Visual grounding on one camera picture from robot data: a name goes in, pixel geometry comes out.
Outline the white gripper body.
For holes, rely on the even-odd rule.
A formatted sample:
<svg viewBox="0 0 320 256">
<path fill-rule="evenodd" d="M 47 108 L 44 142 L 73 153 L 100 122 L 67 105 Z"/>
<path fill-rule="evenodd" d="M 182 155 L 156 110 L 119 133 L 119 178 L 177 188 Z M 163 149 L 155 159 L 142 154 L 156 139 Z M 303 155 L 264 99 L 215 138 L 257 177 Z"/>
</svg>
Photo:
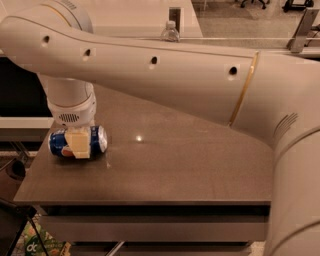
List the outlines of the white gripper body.
<svg viewBox="0 0 320 256">
<path fill-rule="evenodd" d="M 96 97 L 94 94 L 75 106 L 59 106 L 48 102 L 49 110 L 56 123 L 67 127 L 82 127 L 94 124 Z"/>
</svg>

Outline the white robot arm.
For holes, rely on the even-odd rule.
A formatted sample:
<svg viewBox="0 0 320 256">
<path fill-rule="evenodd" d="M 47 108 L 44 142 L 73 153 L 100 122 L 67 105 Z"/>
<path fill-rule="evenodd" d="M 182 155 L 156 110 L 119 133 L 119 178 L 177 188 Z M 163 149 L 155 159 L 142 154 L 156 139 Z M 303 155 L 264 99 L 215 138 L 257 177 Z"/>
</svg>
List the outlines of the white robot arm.
<svg viewBox="0 0 320 256">
<path fill-rule="evenodd" d="M 94 121 L 94 85 L 227 125 L 274 151 L 264 256 L 320 256 L 318 62 L 290 54 L 94 33 L 74 0 L 46 0 L 6 15 L 1 49 L 34 72 L 55 121 Z"/>
</svg>

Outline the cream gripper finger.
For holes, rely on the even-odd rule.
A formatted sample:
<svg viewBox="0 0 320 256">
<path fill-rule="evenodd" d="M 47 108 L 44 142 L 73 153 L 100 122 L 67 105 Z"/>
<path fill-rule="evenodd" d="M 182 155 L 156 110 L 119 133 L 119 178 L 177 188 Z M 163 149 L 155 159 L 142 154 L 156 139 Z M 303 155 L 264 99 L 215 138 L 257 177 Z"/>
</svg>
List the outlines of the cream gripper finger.
<svg viewBox="0 0 320 256">
<path fill-rule="evenodd" d="M 90 134 L 88 127 L 70 127 L 65 132 L 66 142 L 76 159 L 90 157 Z"/>
</svg>

